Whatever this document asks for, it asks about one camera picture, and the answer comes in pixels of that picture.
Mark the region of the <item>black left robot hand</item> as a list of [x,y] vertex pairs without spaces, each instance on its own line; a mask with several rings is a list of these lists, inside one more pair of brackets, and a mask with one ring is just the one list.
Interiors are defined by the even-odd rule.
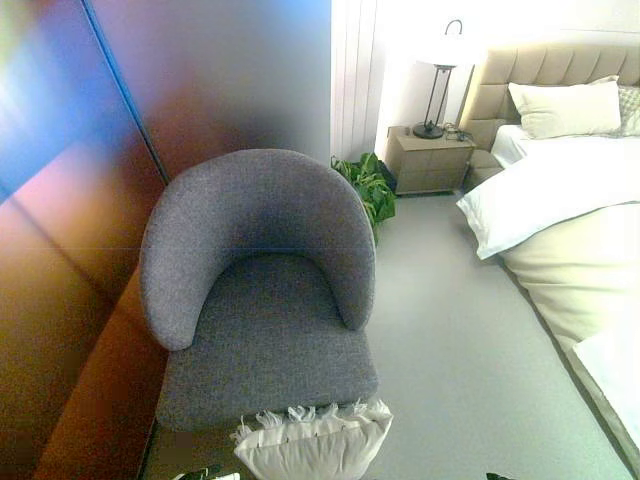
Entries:
[[214,464],[198,470],[181,473],[175,477],[175,480],[209,480],[214,479],[220,471],[221,466]]

